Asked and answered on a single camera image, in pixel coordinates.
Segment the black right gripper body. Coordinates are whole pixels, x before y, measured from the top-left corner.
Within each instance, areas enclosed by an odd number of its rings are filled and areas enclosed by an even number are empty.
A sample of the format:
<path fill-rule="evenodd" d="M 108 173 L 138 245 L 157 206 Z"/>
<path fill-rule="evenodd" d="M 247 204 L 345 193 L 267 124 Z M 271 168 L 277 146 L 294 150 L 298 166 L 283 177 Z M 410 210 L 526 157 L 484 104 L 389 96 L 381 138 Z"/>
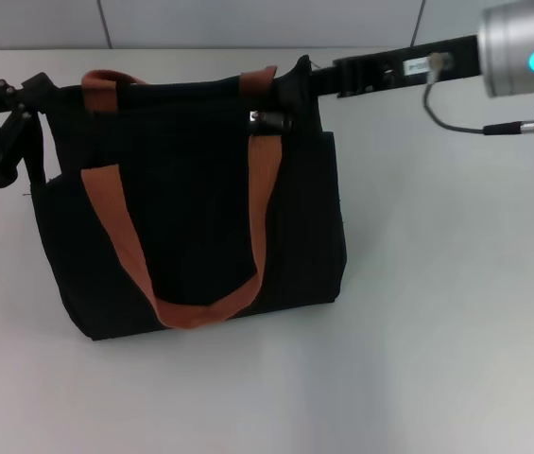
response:
<path fill-rule="evenodd" d="M 477 38 L 470 35 L 336 60 L 335 93 L 340 97 L 350 97 L 424 85 L 430 71 L 428 58 L 433 54 L 443 56 L 440 81 L 480 75 Z"/>

